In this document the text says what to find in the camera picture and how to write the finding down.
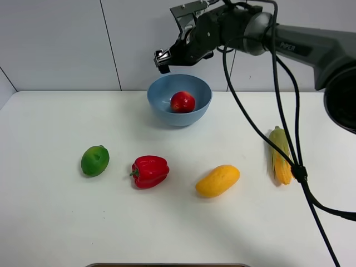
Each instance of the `red bell pepper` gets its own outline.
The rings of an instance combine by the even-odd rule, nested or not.
[[[130,176],[133,176],[138,188],[148,189],[166,179],[168,173],[167,161],[162,157],[142,156],[132,164]]]

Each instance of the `lime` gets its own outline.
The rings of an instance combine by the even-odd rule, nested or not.
[[[109,152],[103,146],[92,146],[85,151],[81,167],[83,173],[94,177],[102,173],[109,164]]]

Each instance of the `corn husk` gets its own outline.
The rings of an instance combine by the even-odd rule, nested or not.
[[[275,129],[269,135],[269,140],[277,145],[287,156],[290,156],[289,146],[287,138],[283,129],[276,126]],[[272,169],[274,170],[274,177],[280,183],[284,185],[289,185],[291,178],[293,177],[291,173],[290,164],[277,152],[276,149],[271,147],[272,153]]]

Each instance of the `blue bowl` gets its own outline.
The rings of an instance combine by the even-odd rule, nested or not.
[[[173,113],[170,102],[175,93],[185,91],[193,95],[195,108],[190,113]],[[172,126],[188,126],[199,120],[212,99],[209,85],[203,80],[186,75],[171,74],[159,78],[149,88],[147,98],[154,114]]]

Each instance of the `yellow mango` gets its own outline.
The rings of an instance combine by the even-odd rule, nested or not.
[[[216,167],[195,185],[195,190],[204,197],[216,197],[233,186],[240,178],[240,171],[232,165]]]

